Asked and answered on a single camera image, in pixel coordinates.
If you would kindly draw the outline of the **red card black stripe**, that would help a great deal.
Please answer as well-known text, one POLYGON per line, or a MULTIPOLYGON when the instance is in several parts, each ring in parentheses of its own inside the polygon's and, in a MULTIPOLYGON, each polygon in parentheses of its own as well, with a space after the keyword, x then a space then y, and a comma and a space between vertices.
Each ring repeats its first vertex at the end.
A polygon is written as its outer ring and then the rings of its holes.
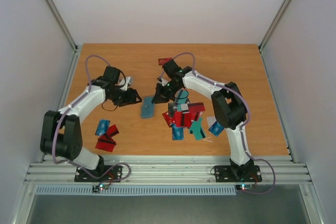
POLYGON ((204 112, 205 106, 203 102, 188 103, 189 113, 204 112))

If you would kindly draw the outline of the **teal leather card holder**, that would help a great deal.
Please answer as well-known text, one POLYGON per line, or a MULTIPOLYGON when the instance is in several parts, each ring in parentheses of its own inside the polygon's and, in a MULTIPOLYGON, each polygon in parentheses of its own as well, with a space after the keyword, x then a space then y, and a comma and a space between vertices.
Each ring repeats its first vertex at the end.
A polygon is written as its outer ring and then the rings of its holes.
POLYGON ((140 117, 142 119, 149 119, 154 117, 154 106, 155 104, 152 103, 153 96, 145 97, 142 102, 141 106, 141 113, 140 117))

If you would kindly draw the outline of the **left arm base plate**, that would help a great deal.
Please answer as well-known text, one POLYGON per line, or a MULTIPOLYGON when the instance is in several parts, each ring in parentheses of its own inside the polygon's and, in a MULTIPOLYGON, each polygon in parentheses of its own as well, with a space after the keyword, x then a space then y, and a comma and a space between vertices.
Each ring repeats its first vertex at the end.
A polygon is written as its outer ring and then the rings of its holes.
POLYGON ((96 170, 85 170, 77 169, 75 173, 74 181, 81 183, 81 182, 92 182, 98 183, 103 181, 110 181, 113 179, 113 182, 119 182, 122 175, 123 175, 123 167, 122 165, 116 165, 114 168, 109 169, 110 166, 103 165, 96 170))

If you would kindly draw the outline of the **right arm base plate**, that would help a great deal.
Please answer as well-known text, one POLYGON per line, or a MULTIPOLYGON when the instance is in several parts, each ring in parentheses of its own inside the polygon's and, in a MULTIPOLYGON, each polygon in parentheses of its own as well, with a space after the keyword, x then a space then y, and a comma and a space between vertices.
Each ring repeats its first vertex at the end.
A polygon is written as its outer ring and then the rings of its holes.
POLYGON ((254 165, 246 173, 234 171, 229 165, 214 166, 212 175, 217 183, 254 183, 262 182, 260 167, 254 165))

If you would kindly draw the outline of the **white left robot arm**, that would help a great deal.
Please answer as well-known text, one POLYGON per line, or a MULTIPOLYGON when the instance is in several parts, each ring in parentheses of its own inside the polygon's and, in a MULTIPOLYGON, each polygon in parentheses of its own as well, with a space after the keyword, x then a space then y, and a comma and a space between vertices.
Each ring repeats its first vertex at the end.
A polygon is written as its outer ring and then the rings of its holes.
POLYGON ((76 99, 58 111, 45 113, 41 131, 40 150, 50 154, 56 164, 70 162, 87 169, 94 181, 105 177, 106 168, 100 165, 99 155, 83 146, 81 124, 99 105, 110 100, 118 107, 142 101, 136 89, 131 88, 132 77, 118 68, 107 66, 102 76, 90 79, 76 99))

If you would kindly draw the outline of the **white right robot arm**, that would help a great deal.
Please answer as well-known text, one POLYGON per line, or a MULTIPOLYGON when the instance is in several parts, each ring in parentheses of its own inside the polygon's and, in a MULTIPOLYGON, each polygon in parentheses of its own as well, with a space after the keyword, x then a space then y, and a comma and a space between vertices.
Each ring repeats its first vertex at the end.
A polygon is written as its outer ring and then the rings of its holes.
POLYGON ((182 88, 191 89, 212 101, 216 121, 225 128, 230 146, 230 168, 233 177, 243 180, 249 176, 254 161, 246 141, 245 125, 248 123, 248 105, 238 86, 229 82, 223 84, 209 79, 192 67, 181 68, 172 59, 163 66, 169 77, 165 82, 161 77, 155 88, 152 103, 167 103, 175 100, 175 94, 182 88))

